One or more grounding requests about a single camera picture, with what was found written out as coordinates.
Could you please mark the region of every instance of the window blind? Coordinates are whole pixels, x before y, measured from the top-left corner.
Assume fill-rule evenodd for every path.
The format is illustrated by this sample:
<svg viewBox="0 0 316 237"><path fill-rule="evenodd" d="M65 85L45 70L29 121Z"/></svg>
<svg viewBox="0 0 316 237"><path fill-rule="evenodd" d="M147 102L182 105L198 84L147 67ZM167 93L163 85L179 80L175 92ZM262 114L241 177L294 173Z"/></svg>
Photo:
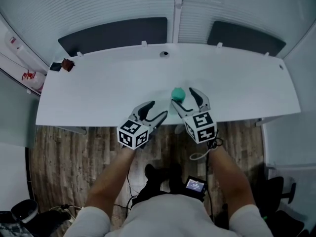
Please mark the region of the window blind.
<svg viewBox="0 0 316 237"><path fill-rule="evenodd" d="M166 17L171 42L173 8L174 0L0 0L0 13L47 64L67 56L59 38L120 20Z"/></svg>
<svg viewBox="0 0 316 237"><path fill-rule="evenodd" d="M179 42L207 43L216 20L241 24L287 43L284 57L316 19L316 0L182 0Z"/></svg>

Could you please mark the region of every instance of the white table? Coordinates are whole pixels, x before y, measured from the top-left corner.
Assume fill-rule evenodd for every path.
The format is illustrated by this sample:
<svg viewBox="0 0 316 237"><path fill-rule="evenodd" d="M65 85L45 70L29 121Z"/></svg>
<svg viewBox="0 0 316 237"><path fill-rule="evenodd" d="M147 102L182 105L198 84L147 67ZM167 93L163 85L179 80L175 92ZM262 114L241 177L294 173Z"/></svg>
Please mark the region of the white table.
<svg viewBox="0 0 316 237"><path fill-rule="evenodd" d="M160 57L166 51L167 57ZM228 47L157 44L102 50L71 58L67 72L49 71L37 125L117 126L133 108L155 100L148 118L168 110L163 124L180 124L170 105L174 87L186 91L184 107L198 109L189 87L204 92L217 122L300 112L281 59Z"/></svg>

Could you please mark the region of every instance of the green ball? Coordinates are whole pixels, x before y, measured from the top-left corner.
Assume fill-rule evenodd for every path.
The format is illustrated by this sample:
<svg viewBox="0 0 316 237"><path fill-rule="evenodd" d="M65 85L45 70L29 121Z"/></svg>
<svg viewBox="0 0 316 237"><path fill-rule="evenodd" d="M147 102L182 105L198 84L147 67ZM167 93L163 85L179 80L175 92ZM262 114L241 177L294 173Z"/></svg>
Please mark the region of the green ball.
<svg viewBox="0 0 316 237"><path fill-rule="evenodd" d="M182 103L186 97L186 93L182 88L174 88L171 92L171 97L174 101Z"/></svg>

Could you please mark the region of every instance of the white wall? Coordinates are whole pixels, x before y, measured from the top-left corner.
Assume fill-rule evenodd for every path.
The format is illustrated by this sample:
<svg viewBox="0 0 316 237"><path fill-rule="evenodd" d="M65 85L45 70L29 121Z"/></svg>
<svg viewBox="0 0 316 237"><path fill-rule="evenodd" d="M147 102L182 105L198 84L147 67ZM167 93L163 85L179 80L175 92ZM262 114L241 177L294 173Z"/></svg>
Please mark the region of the white wall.
<svg viewBox="0 0 316 237"><path fill-rule="evenodd" d="M284 61L302 113L264 125L267 164L316 163L316 24Z"/></svg>
<svg viewBox="0 0 316 237"><path fill-rule="evenodd" d="M0 142L33 148L40 97L0 72Z"/></svg>
<svg viewBox="0 0 316 237"><path fill-rule="evenodd" d="M288 205L283 199L279 209L311 230L316 224L316 24L284 61L302 112L263 126L266 163L276 168L269 177L283 176L297 183L293 202Z"/></svg>
<svg viewBox="0 0 316 237"><path fill-rule="evenodd" d="M279 209L285 211L296 220L304 222L309 231L316 225L316 168L315 167L277 167L269 171L269 178L282 176L284 178L283 192L289 192L293 182L296 182L295 196L291 204L288 199L282 199Z"/></svg>
<svg viewBox="0 0 316 237"><path fill-rule="evenodd" d="M25 148L0 143L0 211L29 199Z"/></svg>

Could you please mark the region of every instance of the shirt sleeve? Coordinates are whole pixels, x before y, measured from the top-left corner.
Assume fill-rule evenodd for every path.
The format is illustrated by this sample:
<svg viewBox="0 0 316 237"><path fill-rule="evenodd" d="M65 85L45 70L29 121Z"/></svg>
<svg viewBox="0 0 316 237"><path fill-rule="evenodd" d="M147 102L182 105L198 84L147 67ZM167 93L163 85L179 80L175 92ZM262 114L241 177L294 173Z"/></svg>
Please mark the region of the shirt sleeve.
<svg viewBox="0 0 316 237"><path fill-rule="evenodd" d="M64 237L104 237L110 227L110 219L103 210L88 206L78 213Z"/></svg>
<svg viewBox="0 0 316 237"><path fill-rule="evenodd" d="M242 237L273 237L258 207L253 204L238 209L229 220L229 228Z"/></svg>

